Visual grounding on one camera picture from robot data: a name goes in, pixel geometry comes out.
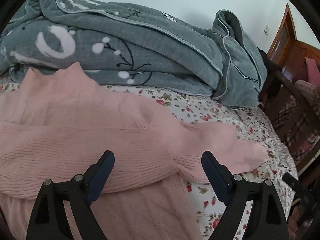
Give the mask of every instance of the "wooden door frame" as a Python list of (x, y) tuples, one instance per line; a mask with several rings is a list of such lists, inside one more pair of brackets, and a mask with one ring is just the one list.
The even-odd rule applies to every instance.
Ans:
[(267, 53), (268, 57), (271, 58), (272, 55), (274, 54), (274, 52), (276, 51), (277, 48), (277, 44), (278, 41), (281, 37), (281, 33), (283, 28), (286, 29), (287, 34), (289, 35), (289, 40), (287, 42), (287, 44), (284, 46), (282, 52), (281, 52), (281, 56), (279, 58), (279, 60), (276, 62), (278, 65), (282, 66), (285, 62), (286, 57), (288, 56), (292, 44), (295, 40), (297, 40), (297, 33), (296, 33), (296, 29), (294, 27), (294, 22), (293, 22), (293, 18), (292, 18), (292, 14), (290, 11), (290, 7), (289, 4), (286, 5), (285, 7), (285, 11), (284, 11), (284, 16), (282, 18), (282, 22), (280, 24), (280, 27), (278, 29), (278, 32), (276, 34), (275, 39), (273, 40), (273, 43), (271, 44), (271, 47)]

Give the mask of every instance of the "wooden furniture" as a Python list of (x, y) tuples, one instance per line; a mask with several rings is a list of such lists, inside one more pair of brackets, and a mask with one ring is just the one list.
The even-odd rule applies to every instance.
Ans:
[[(289, 101), (290, 96), (293, 95), (294, 98), (299, 102), (299, 107), (296, 112), (290, 117), (290, 119), (285, 123), (285, 125), (277, 132), (278, 136), (281, 138), (284, 136), (289, 129), (301, 118), (303, 113), (307, 113), (308, 118), (310, 120), (310, 125), (305, 129), (303, 135), (297, 140), (291, 147), (289, 147), (289, 152), (295, 152), (302, 143), (310, 136), (313, 130), (320, 131), (320, 119), (308, 103), (308, 101), (303, 97), (303, 95), (295, 88), (295, 86), (285, 78), (285, 76), (281, 73), (281, 71), (277, 70), (271, 73), (268, 79), (278, 79), (283, 85), (280, 88), (278, 95), (271, 100), (271, 102), (267, 105), (265, 109), (265, 114), (268, 116), (270, 121), (273, 121), (281, 108)], [(320, 141), (314, 145), (312, 150), (305, 156), (298, 164), (297, 170), (301, 171), (317, 154), (318, 150), (320, 150)], [(317, 160), (313, 166), (313, 169), (308, 170), (308, 176), (303, 176), (305, 181), (302, 181), (303, 185), (306, 187), (312, 183), (317, 177), (320, 176), (320, 166), (317, 165), (320, 163), (320, 160)]]

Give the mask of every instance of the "pink sweater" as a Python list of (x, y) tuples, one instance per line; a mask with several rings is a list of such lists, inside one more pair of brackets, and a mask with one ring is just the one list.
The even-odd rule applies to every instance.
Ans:
[[(210, 150), (232, 173), (251, 171), (268, 158), (260, 144), (237, 139), (234, 126), (219, 122), (183, 124), (149, 99), (105, 90), (83, 73), (79, 63), (52, 76), (30, 69), (19, 90), (1, 95), (0, 149), (1, 207), (11, 206), (13, 209), (5, 214), (13, 213), (14, 217), (15, 209), (22, 208), (16, 211), (22, 212), (20, 219), (24, 222), (18, 225), (9, 219), (10, 227), (19, 228), (19, 236), (25, 233), (32, 208), (33, 201), (27, 200), (36, 198), (42, 182), (47, 178), (65, 181), (83, 173), (105, 150), (114, 152), (116, 162), (103, 193), (118, 193), (103, 194), (94, 206), (104, 203), (102, 206), (119, 218), (111, 224), (128, 224), (142, 234), (141, 239), (156, 239), (140, 231), (147, 227), (146, 221), (155, 222), (152, 212), (163, 215), (161, 226), (157, 224), (163, 234), (182, 232), (182, 225), (195, 222), (195, 214), (186, 215), (182, 209), (174, 211), (184, 214), (181, 217), (171, 215), (177, 224), (165, 219), (165, 214), (169, 207), (174, 210), (173, 203), (187, 202), (177, 174), (187, 180), (208, 182), (201, 167), (202, 152)], [(161, 194), (150, 197), (157, 187), (174, 194), (162, 194), (163, 199)], [(140, 198), (144, 192), (148, 192), (145, 200)], [(116, 208), (114, 203), (121, 198), (127, 204)], [(112, 216), (99, 210), (94, 214), (98, 222), (108, 225), (103, 227), (104, 232), (112, 230)], [(134, 226), (135, 212), (144, 217), (140, 226)], [(190, 225), (188, 237), (182, 239), (198, 238), (195, 228)], [(140, 239), (122, 233), (124, 238), (119, 239)], [(159, 239), (176, 239), (171, 235)]]

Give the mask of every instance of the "white dot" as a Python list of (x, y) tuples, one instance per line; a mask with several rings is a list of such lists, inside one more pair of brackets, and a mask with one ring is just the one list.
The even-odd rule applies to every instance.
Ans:
[(95, 54), (99, 54), (103, 51), (103, 43), (96, 43), (92, 46), (92, 51), (95, 53)]
[(119, 76), (119, 78), (127, 79), (129, 77), (129, 72), (127, 72), (127, 71), (119, 71), (118, 72), (118, 76)]
[(103, 37), (102, 42), (103, 43), (108, 43), (110, 41), (110, 38), (108, 36)]
[(128, 85), (132, 85), (134, 83), (134, 80), (132, 78), (128, 79), (127, 80), (127, 84)]

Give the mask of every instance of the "silver screw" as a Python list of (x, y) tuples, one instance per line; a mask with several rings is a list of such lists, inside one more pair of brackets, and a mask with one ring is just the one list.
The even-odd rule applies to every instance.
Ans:
[(51, 183), (51, 179), (46, 179), (46, 180), (43, 182), (43, 185), (48, 186), (48, 185), (50, 185), (50, 183)]
[(272, 186), (273, 183), (272, 183), (272, 181), (271, 181), (270, 179), (267, 179), (267, 180), (266, 180), (266, 184), (267, 184), (268, 186)]
[(75, 181), (81, 181), (82, 178), (83, 176), (81, 174), (78, 174), (75, 176)]
[(237, 181), (241, 181), (242, 177), (239, 174), (233, 175), (233, 178)]

